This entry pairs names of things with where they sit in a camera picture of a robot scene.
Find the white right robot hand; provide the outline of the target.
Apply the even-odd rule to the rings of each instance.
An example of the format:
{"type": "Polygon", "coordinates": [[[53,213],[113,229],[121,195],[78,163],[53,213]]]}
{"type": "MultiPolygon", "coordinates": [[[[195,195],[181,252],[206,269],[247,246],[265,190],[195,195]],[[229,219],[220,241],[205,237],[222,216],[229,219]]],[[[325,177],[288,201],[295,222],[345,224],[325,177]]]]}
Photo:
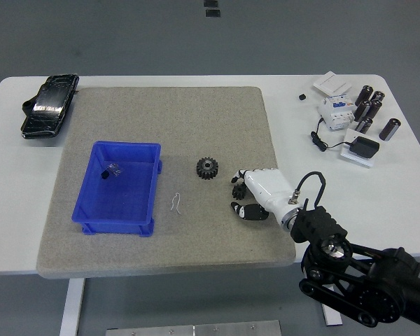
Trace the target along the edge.
{"type": "Polygon", "coordinates": [[[254,196],[256,203],[240,205],[232,202],[231,207],[242,219],[247,221],[265,221],[270,214],[274,214],[277,223],[284,229],[290,230],[298,214],[301,204],[294,200],[294,191],[279,169],[240,169],[231,183],[242,179],[246,187],[254,196]]]}

